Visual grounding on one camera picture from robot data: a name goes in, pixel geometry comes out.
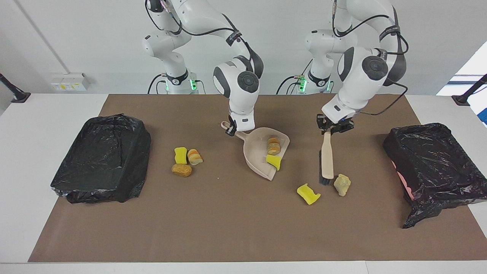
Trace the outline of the beige brush with black bristles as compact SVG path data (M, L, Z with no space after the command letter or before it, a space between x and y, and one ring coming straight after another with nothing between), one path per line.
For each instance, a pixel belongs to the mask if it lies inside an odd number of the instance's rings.
M329 185L334 178L333 151L331 146L331 133L324 132L323 143L320 150L320 183Z

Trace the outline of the beige plastic dustpan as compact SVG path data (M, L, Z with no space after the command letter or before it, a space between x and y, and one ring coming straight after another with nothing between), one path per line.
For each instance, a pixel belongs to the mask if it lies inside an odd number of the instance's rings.
M272 181L277 168L266 161L267 141L275 137L280 141L280 152L277 157L283 158L289 144L290 138L273 128L259 127L250 133L236 131L235 136L243 140L243 154L249 168L261 177Z

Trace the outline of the orange striped bread piece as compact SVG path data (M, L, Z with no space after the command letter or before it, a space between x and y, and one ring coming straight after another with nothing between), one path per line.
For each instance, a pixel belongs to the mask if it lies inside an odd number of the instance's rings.
M188 158L188 162L192 166L195 166L195 165L198 165L198 164L204 162L204 160L202 159L202 156L200 155L200 153L196 149L190 149L187 153L187 158Z

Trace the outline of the pale yellow bread chunk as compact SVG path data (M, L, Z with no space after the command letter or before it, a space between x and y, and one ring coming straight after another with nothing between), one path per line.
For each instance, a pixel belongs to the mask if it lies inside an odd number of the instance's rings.
M344 197L351 186L351 180L348 176L339 174L334 180L333 186L338 192L339 196Z

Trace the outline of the golden brown bread roll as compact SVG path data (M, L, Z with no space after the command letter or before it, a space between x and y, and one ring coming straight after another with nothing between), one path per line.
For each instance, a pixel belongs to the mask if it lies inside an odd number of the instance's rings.
M193 168L188 164L174 164L172 173L180 177L189 177L193 173Z

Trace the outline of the notched yellow green sponge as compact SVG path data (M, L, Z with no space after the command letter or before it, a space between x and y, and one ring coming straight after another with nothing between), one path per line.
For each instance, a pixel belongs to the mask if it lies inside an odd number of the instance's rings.
M307 183L299 186L297 188L297 193L304 199L304 201L308 205L312 205L321 197L321 194L315 193L314 190Z

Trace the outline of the pink plastic bin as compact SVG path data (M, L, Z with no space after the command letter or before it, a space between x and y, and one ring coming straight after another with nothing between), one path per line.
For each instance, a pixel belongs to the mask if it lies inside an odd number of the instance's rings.
M404 190L406 191L407 196L409 197L409 199L411 201L414 201L415 198L414 198L414 195L412 194L412 189L408 186L407 181L405 180L405 177L399 172L395 163L392 160L391 160L391 162L392 162L392 165L394 166L394 169L397 172L397 174L398 174L398 176L399 176L399 178L403 184L403 187L404 187Z

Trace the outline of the black trash bag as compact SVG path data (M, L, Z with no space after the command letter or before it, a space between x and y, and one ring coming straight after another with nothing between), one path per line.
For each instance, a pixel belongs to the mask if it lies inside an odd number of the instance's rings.
M404 229L452 209L487 201L487 178L441 123L392 128L383 149L412 189Z
M140 119L124 114L87 120L51 182L71 204L124 203L146 181L151 135Z

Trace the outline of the brown table mat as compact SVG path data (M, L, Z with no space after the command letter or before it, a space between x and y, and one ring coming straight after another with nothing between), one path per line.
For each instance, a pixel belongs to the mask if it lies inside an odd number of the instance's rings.
M142 120L151 134L146 182L125 203L58 198L30 262L487 260L487 238L467 206L403 229L410 207L382 142L419 124L407 99L381 116L359 115L332 137L334 170L346 196L318 182L323 137L315 116L331 95L260 96L256 126L287 134L290 146L270 182L246 164L242 141L220 127L220 95L110 95L101 116ZM176 147L203 163L172 173ZM306 204L297 188L321 197Z

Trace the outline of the white wall socket box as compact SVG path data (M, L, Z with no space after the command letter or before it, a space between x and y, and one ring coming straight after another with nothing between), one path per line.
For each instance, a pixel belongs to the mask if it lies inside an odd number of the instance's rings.
M56 73L52 75L50 85L55 91L85 92L90 82L83 73Z

